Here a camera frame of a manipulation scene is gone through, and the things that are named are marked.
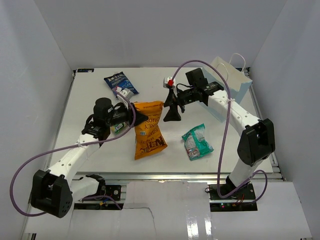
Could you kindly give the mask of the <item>orange chips bag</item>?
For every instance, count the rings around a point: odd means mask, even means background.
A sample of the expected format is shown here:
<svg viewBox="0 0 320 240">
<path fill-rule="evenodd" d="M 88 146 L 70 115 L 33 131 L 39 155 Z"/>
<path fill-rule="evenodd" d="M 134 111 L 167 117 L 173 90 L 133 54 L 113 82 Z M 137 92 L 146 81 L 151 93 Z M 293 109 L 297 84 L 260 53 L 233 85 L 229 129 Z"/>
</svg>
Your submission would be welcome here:
<svg viewBox="0 0 320 240">
<path fill-rule="evenodd" d="M 134 159 L 139 160 L 160 153 L 168 146 L 159 128 L 164 102 L 159 100 L 136 102 L 134 106 L 139 113 L 148 117 L 134 128 L 136 135 Z"/>
</svg>

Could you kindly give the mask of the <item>green Fox's candy packet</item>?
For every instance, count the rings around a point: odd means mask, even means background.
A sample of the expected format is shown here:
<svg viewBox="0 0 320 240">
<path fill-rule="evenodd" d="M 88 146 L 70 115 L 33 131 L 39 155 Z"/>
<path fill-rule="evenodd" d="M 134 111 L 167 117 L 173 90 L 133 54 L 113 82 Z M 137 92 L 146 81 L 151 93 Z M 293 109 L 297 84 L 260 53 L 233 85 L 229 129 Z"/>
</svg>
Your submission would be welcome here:
<svg viewBox="0 0 320 240">
<path fill-rule="evenodd" d="M 110 130 L 115 134 L 118 135 L 120 134 L 127 126 L 126 122 L 118 123 L 116 125 L 113 125 Z"/>
</svg>

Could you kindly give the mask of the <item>teal snack packet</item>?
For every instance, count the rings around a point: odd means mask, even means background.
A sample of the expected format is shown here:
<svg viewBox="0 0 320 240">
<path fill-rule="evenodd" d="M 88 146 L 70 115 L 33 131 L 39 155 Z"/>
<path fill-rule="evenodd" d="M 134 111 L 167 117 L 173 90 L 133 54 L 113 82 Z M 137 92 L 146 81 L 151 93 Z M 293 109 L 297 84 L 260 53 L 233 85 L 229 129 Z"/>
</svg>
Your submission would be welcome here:
<svg viewBox="0 0 320 240">
<path fill-rule="evenodd" d="M 202 123 L 181 136 L 190 161 L 200 159 L 214 151 L 205 139 L 205 129 L 205 125 Z"/>
</svg>

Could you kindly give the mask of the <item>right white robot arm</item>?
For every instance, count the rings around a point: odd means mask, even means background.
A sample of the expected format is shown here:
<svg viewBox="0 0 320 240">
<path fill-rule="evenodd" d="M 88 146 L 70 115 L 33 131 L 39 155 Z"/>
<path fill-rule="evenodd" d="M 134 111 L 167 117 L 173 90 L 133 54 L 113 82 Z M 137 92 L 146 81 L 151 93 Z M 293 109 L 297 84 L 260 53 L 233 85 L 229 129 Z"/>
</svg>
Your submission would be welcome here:
<svg viewBox="0 0 320 240">
<path fill-rule="evenodd" d="M 185 106 L 194 102 L 204 103 L 207 107 L 226 115 L 226 125 L 232 126 L 240 136 L 237 147 L 238 161 L 227 176 L 226 183 L 218 184 L 217 195 L 238 199 L 244 193 L 244 186 L 258 173 L 258 166 L 275 151 L 275 132 L 273 122 L 260 119 L 229 98 L 226 88 L 216 81 L 208 82 L 201 68 L 186 74 L 189 86 L 179 90 L 175 79 L 167 77 L 163 87 L 169 90 L 164 106 L 169 108 L 164 122 L 180 121 L 180 113 Z"/>
</svg>

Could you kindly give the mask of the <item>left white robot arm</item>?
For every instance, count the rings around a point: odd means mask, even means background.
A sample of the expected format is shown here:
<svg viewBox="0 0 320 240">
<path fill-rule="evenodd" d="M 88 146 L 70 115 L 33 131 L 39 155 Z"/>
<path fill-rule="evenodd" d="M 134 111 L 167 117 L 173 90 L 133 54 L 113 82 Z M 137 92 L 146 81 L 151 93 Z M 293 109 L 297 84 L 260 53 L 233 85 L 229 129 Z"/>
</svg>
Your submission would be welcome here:
<svg viewBox="0 0 320 240">
<path fill-rule="evenodd" d="M 80 167 L 108 140 L 111 127 L 127 122 L 134 127 L 148 120 L 134 104 L 112 104 L 109 98 L 95 101 L 93 113 L 87 118 L 74 147 L 47 170 L 38 170 L 32 179 L 31 206 L 58 218 L 64 217 L 74 202 L 105 196 L 103 178 L 96 174 L 74 180 Z"/>
</svg>

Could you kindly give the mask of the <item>blue chips bag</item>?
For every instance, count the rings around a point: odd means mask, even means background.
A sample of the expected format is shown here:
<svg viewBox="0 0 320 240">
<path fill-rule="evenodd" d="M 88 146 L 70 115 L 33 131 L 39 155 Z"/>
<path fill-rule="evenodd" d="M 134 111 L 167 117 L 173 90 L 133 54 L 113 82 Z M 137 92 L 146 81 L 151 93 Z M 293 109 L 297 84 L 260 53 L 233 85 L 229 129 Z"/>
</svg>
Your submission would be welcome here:
<svg viewBox="0 0 320 240">
<path fill-rule="evenodd" d="M 118 73 L 115 73 L 112 76 L 105 77 L 104 81 L 109 86 L 109 88 L 112 90 L 116 87 L 119 87 L 121 89 L 129 89 L 134 95 L 138 95 L 139 92 L 134 87 L 134 85 L 131 83 L 131 81 L 127 78 L 127 76 L 121 71 Z"/>
</svg>

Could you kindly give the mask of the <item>light blue paper bag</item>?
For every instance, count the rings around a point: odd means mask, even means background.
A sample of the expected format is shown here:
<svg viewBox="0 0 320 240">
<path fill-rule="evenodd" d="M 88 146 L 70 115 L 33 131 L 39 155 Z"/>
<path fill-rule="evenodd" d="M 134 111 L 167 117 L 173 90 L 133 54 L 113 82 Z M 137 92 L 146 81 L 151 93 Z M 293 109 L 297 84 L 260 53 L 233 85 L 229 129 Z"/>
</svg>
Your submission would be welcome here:
<svg viewBox="0 0 320 240">
<path fill-rule="evenodd" d="M 238 56 L 239 58 L 242 58 L 240 62 L 241 63 L 240 70 L 231 64 L 233 61 L 233 58 L 236 56 Z M 234 99 L 238 104 L 240 104 L 247 90 L 252 84 L 252 80 L 247 76 L 245 76 L 245 73 L 244 73 L 244 70 L 246 67 L 245 58 L 239 53 L 233 53 L 230 60 L 227 62 L 223 60 L 221 57 L 217 56 L 210 63 L 210 65 L 214 67 L 224 77 L 224 79 L 226 80 L 230 88 L 231 98 Z M 222 79 L 210 67 L 204 66 L 202 68 L 202 72 L 204 77 L 207 79 L 208 83 L 218 82 L 220 85 L 222 85 L 225 88 L 225 84 L 222 81 Z M 221 113 L 218 113 L 217 110 L 214 110 L 206 106 L 204 103 L 200 103 L 200 105 L 206 111 L 208 111 L 211 115 L 213 115 L 217 120 L 219 120 L 221 123 L 226 120 L 226 115 L 223 116 Z"/>
</svg>

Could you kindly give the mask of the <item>white front cover board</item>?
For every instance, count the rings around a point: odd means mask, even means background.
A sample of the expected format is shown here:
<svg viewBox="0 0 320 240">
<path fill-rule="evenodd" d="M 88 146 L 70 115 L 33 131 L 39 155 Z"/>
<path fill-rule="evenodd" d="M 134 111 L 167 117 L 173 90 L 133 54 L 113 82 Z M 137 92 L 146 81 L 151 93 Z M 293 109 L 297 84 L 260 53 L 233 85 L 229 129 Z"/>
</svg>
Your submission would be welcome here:
<svg viewBox="0 0 320 240">
<path fill-rule="evenodd" d="M 79 210 L 30 218 L 37 240 L 300 240 L 311 238 L 291 182 L 254 183 L 256 211 L 211 212 L 204 183 L 136 181 L 122 210 Z"/>
</svg>

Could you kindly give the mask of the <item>aluminium table frame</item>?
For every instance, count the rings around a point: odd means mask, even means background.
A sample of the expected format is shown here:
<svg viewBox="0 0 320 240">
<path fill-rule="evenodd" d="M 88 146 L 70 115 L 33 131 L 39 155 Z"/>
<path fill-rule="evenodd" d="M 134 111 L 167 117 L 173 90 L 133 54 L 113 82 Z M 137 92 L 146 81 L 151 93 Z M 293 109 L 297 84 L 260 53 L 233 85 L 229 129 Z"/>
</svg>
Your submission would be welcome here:
<svg viewBox="0 0 320 240">
<path fill-rule="evenodd" d="M 183 72 L 187 73 L 195 69 L 184 67 L 182 69 Z M 94 68 L 94 72 L 90 73 L 77 73 L 75 72 L 74 81 L 71 87 L 71 92 L 67 101 L 66 110 L 64 113 L 64 117 L 62 119 L 62 125 L 58 134 L 58 138 L 62 139 L 63 137 L 72 137 L 76 134 L 75 126 L 78 124 L 79 116 L 83 116 L 88 112 L 88 104 L 80 103 L 79 100 L 81 97 L 88 97 L 89 103 L 96 102 L 97 99 L 100 98 L 108 98 L 111 100 L 113 106 L 121 102 L 116 97 L 116 88 L 107 90 L 107 83 L 102 79 L 103 74 L 107 72 L 105 68 Z M 136 77 L 138 80 L 138 85 L 144 87 L 143 92 L 137 94 L 133 100 L 126 100 L 126 106 L 129 103 L 142 103 L 142 102 L 153 102 L 153 101 L 162 101 L 165 102 L 169 89 L 163 87 L 163 80 L 167 77 L 169 72 L 169 68 L 128 68 L 128 73 L 136 73 Z M 227 84 L 225 86 L 227 95 L 231 98 L 231 91 Z M 242 101 L 240 102 L 240 106 L 245 109 L 247 100 L 251 101 L 251 105 L 256 107 L 257 101 L 254 99 L 254 93 L 252 84 L 244 95 Z M 201 102 L 196 101 L 193 102 L 193 105 L 201 106 Z M 169 111 L 168 107 L 163 106 L 162 114 L 158 123 L 158 126 L 163 126 L 165 128 L 165 136 L 170 137 L 172 141 L 177 139 L 178 130 L 182 128 L 181 121 L 168 121 L 164 122 L 164 117 Z M 261 119 L 261 115 L 258 111 L 255 111 L 252 114 L 259 119 Z M 190 120 L 203 120 L 204 117 L 208 117 L 210 120 L 216 119 L 213 115 L 211 115 L 207 110 L 205 110 L 201 106 L 201 112 L 199 114 L 191 114 L 189 115 Z M 240 141 L 240 136 L 237 131 L 234 129 L 234 136 L 237 140 Z M 53 152 L 53 157 L 50 162 L 50 167 L 57 163 L 63 155 L 60 155 L 59 150 L 56 149 Z M 143 166 L 134 166 L 130 164 L 129 151 L 124 150 L 120 153 L 116 153 L 116 148 L 104 147 L 103 144 L 95 153 L 93 153 L 89 159 L 79 168 L 75 177 L 73 178 L 75 181 L 80 180 L 86 175 L 98 175 L 102 177 L 102 179 L 106 181 L 115 181 L 115 180 L 133 180 L 133 181 L 159 181 L 159 180 L 199 180 L 203 175 L 209 173 L 209 171 L 204 168 L 202 170 L 177 170 L 174 168 L 173 164 L 180 161 L 182 156 L 182 151 L 178 147 L 172 148 L 168 153 L 163 154 L 154 158 L 149 167 Z M 238 160 L 234 160 L 232 162 L 233 168 L 235 168 Z M 73 211 L 74 203 L 72 204 L 68 213 Z M 31 218 L 41 217 L 44 215 L 51 215 L 40 210 L 38 214 L 30 214 L 28 216 L 28 220 Z"/>
</svg>

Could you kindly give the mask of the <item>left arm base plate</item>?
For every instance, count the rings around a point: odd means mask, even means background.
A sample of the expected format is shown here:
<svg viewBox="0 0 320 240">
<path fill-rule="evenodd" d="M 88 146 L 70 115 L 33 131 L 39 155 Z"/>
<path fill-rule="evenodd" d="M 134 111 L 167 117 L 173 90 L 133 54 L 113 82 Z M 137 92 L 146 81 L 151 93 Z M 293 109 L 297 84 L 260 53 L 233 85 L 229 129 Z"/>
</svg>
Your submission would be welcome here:
<svg viewBox="0 0 320 240">
<path fill-rule="evenodd" d="M 119 201 L 121 199 L 122 186 L 121 185 L 103 185 L 98 188 L 97 192 L 86 196 L 82 201 Z"/>
</svg>

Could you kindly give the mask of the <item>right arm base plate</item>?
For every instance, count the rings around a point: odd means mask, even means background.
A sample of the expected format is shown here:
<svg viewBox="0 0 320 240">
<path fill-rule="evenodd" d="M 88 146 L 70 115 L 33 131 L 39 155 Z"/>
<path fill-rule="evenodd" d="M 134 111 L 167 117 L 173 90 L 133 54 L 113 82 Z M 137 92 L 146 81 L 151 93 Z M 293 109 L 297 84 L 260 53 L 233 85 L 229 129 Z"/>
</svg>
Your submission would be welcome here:
<svg viewBox="0 0 320 240">
<path fill-rule="evenodd" d="M 239 200 L 255 200 L 256 195 L 253 188 L 253 185 L 249 183 L 248 185 L 242 187 L 237 192 L 233 193 L 231 196 L 226 198 L 221 198 L 217 192 L 217 185 L 210 184 L 204 190 L 206 193 L 209 193 L 210 200 L 218 201 L 218 200 L 232 200 L 232 201 L 239 201 Z"/>
</svg>

